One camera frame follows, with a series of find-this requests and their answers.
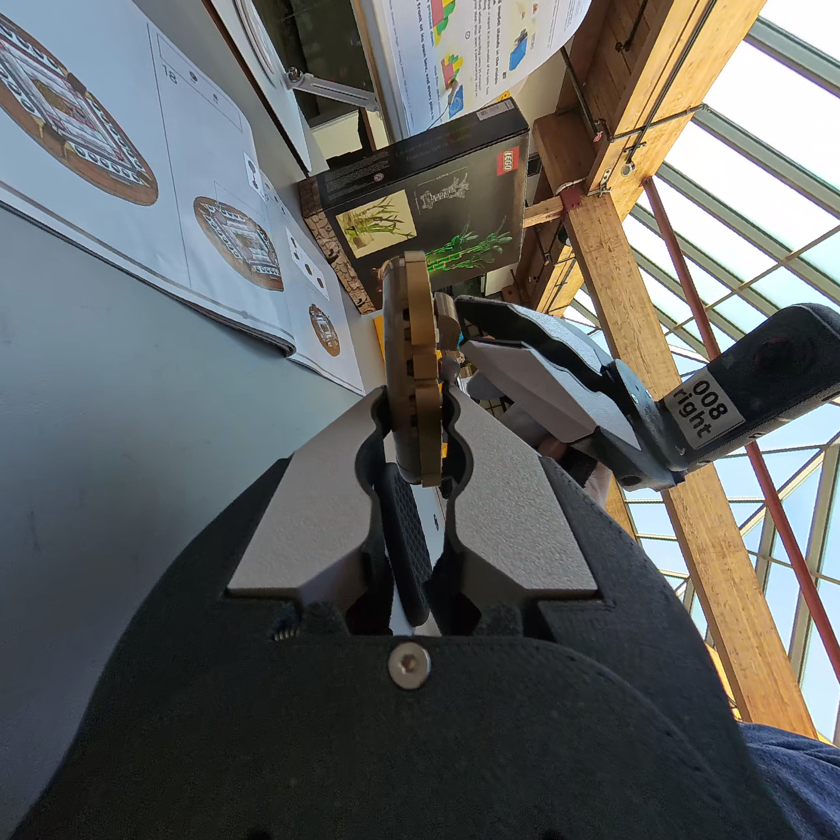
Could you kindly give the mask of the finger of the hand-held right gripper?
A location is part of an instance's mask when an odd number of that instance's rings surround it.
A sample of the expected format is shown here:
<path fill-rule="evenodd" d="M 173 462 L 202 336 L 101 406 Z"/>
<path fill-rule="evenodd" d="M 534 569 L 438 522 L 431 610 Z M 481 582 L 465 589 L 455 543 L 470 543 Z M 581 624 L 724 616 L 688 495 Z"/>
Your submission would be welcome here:
<path fill-rule="evenodd" d="M 593 391 L 527 344 L 469 340 L 466 359 L 476 369 L 478 382 L 468 389 L 476 399 L 506 397 L 563 443 L 602 431 L 631 452 L 642 452 L 632 425 L 608 395 Z"/>
<path fill-rule="evenodd" d="M 481 333 L 470 338 L 465 332 L 461 351 L 485 375 L 489 375 L 489 364 L 479 361 L 479 350 L 524 348 L 537 351 L 546 361 L 569 371 L 591 391 L 625 393 L 625 382 L 614 359 L 564 320 L 486 297 L 457 297 L 455 309 L 462 327 L 474 326 Z"/>

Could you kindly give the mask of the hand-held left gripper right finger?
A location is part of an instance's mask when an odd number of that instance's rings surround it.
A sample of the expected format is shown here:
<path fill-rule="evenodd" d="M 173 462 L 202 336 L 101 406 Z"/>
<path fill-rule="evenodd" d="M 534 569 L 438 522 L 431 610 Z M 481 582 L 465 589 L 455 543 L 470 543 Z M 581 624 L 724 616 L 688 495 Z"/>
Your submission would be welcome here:
<path fill-rule="evenodd" d="M 457 386 L 445 385 L 453 489 L 444 551 L 427 583 L 442 635 L 468 635 L 488 608 L 588 602 L 595 577 L 537 452 Z"/>

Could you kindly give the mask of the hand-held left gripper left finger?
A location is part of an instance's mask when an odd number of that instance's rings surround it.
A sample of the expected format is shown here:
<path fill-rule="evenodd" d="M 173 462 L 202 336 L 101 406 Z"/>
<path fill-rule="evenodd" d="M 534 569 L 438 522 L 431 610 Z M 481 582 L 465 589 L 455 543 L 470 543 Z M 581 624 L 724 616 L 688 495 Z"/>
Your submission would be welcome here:
<path fill-rule="evenodd" d="M 351 632 L 389 634 L 394 579 L 377 490 L 385 469 L 384 386 L 288 460 L 227 591 L 335 607 Z"/>

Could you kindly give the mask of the round tan lego base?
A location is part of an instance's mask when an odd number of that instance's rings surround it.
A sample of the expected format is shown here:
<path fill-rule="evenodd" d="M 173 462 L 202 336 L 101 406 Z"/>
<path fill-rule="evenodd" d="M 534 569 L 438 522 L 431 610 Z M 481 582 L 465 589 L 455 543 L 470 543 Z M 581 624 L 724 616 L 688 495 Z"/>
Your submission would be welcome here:
<path fill-rule="evenodd" d="M 438 328 L 423 251 L 407 250 L 381 268 L 385 387 L 402 477 L 439 487 L 444 467 Z"/>

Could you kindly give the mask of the black lego box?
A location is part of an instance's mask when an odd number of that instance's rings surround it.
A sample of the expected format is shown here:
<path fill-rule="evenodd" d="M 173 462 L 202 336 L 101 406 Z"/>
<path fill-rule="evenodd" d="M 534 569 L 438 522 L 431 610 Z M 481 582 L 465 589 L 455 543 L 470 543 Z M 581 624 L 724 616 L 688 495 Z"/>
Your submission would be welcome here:
<path fill-rule="evenodd" d="M 432 291 L 516 265 L 530 128 L 503 99 L 299 182 L 301 215 L 360 314 L 384 263 L 421 251 Z"/>

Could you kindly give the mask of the lego instruction booklet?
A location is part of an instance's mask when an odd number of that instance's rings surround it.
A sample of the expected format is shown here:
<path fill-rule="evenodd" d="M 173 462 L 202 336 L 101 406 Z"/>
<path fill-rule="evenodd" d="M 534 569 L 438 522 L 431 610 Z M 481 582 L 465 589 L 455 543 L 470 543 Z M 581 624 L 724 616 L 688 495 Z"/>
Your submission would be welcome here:
<path fill-rule="evenodd" d="M 246 116 L 134 3 L 2 2 L 1 109 L 4 207 L 364 393 Z"/>

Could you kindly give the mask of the wooden roof beam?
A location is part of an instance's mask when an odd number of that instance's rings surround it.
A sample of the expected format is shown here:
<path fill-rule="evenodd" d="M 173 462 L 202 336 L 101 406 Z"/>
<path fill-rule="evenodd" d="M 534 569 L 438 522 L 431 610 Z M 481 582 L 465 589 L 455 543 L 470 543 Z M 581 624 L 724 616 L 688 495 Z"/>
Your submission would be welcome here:
<path fill-rule="evenodd" d="M 547 189 L 571 198 L 576 266 L 609 349 L 653 396 L 678 384 L 676 363 L 623 220 L 652 185 L 764 2 L 592 2 L 560 52 L 555 109 L 535 120 Z M 714 466 L 663 495 L 736 708 L 746 721 L 809 737 L 816 729 Z"/>

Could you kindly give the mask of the black dimpled pad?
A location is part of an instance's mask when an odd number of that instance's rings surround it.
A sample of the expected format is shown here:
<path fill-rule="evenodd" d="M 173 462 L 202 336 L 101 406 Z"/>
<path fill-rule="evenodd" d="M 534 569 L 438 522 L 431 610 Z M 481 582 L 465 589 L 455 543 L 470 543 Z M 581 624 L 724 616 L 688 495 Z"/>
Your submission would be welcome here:
<path fill-rule="evenodd" d="M 413 491 L 397 464 L 385 463 L 377 494 L 386 551 L 403 613 L 411 627 L 420 627 L 430 615 L 425 584 L 433 566 Z"/>

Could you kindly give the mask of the red metal pipe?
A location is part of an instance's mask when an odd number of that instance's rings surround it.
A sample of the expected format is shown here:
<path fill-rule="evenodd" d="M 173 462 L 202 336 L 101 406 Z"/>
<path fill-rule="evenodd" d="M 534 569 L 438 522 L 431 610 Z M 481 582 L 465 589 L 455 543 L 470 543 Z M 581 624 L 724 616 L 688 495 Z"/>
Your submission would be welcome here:
<path fill-rule="evenodd" d="M 717 338 L 711 329 L 707 316 L 707 310 L 700 298 L 693 277 L 686 265 L 676 233 L 669 222 L 665 207 L 658 194 L 654 178 L 649 176 L 643 179 L 644 192 L 650 202 L 654 218 L 657 222 L 659 233 L 665 241 L 671 261 L 677 273 L 681 289 L 686 302 L 691 309 L 693 319 L 700 331 L 700 336 L 707 352 L 708 358 L 714 361 L 720 355 L 720 348 Z M 770 472 L 767 468 L 763 454 L 756 442 L 748 443 L 745 446 L 747 455 L 752 465 L 753 472 L 759 482 L 763 493 L 765 507 L 770 514 L 775 530 L 780 536 L 786 551 L 787 557 L 800 586 L 801 595 L 805 600 L 811 619 L 822 640 L 826 655 L 833 667 L 835 677 L 839 677 L 839 644 L 833 630 L 821 596 L 818 593 L 815 576 L 809 569 L 805 557 L 795 537 L 790 520 L 788 519 L 779 493 L 774 486 Z"/>

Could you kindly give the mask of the printed paper sheet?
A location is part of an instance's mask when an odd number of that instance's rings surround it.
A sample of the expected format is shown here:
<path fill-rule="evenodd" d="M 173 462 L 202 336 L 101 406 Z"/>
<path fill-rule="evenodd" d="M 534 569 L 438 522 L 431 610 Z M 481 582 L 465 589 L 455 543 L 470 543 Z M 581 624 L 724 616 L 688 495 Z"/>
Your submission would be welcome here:
<path fill-rule="evenodd" d="M 504 101 L 570 41 L 590 1 L 378 1 L 409 136 Z"/>

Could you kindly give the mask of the person's dark blue trousers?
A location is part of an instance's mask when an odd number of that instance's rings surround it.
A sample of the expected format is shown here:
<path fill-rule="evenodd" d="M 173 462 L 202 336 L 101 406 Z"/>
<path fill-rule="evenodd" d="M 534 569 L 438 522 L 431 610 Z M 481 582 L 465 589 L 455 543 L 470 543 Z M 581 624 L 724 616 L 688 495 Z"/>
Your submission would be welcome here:
<path fill-rule="evenodd" d="M 839 838 L 839 749 L 763 724 L 739 723 L 749 755 L 803 839 Z"/>

